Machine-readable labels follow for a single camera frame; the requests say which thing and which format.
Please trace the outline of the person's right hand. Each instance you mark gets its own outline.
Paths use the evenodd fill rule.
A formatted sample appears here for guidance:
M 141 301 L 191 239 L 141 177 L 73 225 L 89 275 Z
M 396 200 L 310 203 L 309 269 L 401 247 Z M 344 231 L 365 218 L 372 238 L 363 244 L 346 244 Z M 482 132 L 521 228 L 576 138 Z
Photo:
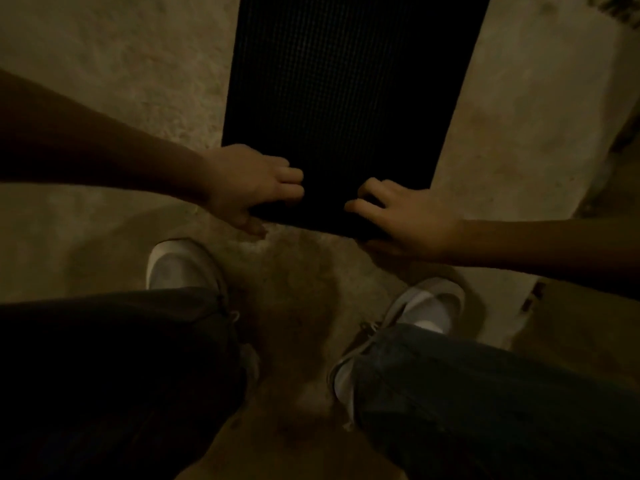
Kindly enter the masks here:
M 360 243 L 366 251 L 439 264 L 459 264 L 462 218 L 446 208 L 429 190 L 401 186 L 393 201 L 347 201 L 344 210 L 366 219 L 386 238 Z

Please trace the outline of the person's left hand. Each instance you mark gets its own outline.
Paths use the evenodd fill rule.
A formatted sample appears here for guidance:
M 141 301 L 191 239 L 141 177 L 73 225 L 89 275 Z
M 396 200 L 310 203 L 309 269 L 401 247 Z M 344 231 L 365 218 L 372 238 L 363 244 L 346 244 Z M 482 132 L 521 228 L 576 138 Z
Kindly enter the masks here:
M 283 157 L 262 154 L 244 144 L 233 144 L 202 154 L 195 203 L 234 227 L 234 217 L 264 203 L 300 201 L 303 185 L 278 185 L 271 168 L 290 166 Z

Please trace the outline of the black textured exercise mat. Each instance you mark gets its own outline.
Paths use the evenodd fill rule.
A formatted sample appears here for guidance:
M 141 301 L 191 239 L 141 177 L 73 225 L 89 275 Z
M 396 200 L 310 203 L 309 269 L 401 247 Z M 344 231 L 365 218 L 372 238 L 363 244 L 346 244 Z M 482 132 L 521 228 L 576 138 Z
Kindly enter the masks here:
M 491 0 L 240 0 L 222 145 L 302 170 L 270 223 L 361 241 L 344 211 L 369 178 L 430 188 Z

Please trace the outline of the person's right forearm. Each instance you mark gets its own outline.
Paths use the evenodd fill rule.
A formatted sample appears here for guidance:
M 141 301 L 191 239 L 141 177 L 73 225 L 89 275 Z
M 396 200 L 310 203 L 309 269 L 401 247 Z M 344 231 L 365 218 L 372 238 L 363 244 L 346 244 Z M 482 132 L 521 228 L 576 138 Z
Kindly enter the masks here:
M 464 220 L 445 242 L 448 261 L 571 282 L 640 301 L 640 221 Z

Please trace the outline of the person's left forearm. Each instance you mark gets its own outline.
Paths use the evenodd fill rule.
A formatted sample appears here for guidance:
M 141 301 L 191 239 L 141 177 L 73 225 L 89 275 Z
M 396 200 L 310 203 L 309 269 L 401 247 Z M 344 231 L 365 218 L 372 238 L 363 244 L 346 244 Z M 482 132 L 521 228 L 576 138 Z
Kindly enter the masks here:
M 0 69 L 0 183 L 110 187 L 204 205 L 210 176 L 196 151 Z

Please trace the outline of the person's left white shoe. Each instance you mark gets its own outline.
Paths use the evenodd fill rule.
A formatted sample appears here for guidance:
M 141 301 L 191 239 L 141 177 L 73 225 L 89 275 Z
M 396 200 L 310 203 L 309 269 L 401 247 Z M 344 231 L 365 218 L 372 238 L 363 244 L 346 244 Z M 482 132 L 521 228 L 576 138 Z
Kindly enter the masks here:
M 146 267 L 147 290 L 187 287 L 212 291 L 228 302 L 228 286 L 212 254 L 193 239 L 170 239 L 156 244 Z

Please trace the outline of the person's white shoe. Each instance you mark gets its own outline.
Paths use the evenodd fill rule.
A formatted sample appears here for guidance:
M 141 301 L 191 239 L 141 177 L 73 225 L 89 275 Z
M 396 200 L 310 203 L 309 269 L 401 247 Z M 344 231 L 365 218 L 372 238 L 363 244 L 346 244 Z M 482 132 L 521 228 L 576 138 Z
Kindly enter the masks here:
M 228 286 L 212 254 L 193 239 L 170 239 L 156 244 L 146 267 L 147 290 L 187 287 L 212 291 L 228 302 Z
M 334 400 L 346 411 L 346 430 L 350 431 L 355 427 L 352 379 L 355 357 L 370 347 L 381 330 L 396 324 L 409 324 L 424 330 L 448 334 L 452 330 L 453 322 L 463 313 L 465 301 L 465 291 L 459 284 L 441 277 L 428 278 L 407 288 L 388 307 L 381 319 L 360 323 L 356 336 L 327 376 L 327 385 Z

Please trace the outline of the person's right white shoe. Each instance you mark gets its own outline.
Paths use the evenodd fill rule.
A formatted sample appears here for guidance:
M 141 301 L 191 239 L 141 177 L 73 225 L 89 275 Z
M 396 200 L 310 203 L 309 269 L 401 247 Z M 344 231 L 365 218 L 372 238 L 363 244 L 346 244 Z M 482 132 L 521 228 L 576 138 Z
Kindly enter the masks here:
M 409 324 L 424 330 L 448 334 L 452 330 L 453 322 L 463 313 L 465 301 L 465 291 L 459 284 L 441 277 L 428 278 L 407 288 L 388 307 L 381 319 L 360 323 L 356 336 L 327 376 L 327 385 L 334 400 L 346 411 L 346 430 L 350 431 L 355 427 L 352 379 L 355 357 L 370 347 L 381 330 L 396 324 Z

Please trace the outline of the small dark floor object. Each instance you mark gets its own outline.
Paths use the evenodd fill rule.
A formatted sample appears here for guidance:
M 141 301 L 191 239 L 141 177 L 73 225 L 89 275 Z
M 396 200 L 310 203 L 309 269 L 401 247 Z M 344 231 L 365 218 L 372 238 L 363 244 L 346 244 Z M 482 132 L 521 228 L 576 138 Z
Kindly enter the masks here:
M 534 286 L 532 287 L 530 293 L 524 300 L 520 312 L 526 316 L 529 316 L 533 313 L 537 305 L 539 304 L 541 298 L 543 297 L 545 288 L 547 286 L 547 281 L 539 279 L 536 281 Z

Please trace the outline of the person's left trouser leg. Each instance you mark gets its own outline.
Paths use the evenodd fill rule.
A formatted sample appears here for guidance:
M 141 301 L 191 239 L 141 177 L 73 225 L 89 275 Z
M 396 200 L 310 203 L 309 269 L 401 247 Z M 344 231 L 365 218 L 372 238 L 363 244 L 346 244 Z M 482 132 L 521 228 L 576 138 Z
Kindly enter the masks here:
M 244 402 L 218 292 L 0 305 L 0 480 L 174 480 Z

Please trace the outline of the person's trouser leg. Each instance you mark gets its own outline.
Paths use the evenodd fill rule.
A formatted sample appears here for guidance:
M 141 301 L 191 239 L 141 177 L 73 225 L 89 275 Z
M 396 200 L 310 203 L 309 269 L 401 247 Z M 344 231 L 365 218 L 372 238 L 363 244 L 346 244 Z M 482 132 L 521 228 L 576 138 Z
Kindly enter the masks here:
M 0 480 L 174 480 L 244 402 L 218 292 L 0 305 Z
M 409 480 L 640 480 L 640 395 L 409 324 L 353 363 L 354 420 Z

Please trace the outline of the person's right trouser leg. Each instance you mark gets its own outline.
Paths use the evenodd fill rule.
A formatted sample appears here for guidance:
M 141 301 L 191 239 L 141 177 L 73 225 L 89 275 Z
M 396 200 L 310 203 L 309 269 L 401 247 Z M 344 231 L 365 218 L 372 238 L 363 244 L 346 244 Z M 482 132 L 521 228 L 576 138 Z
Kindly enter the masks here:
M 409 480 L 640 480 L 640 395 L 409 324 L 353 363 L 354 420 Z

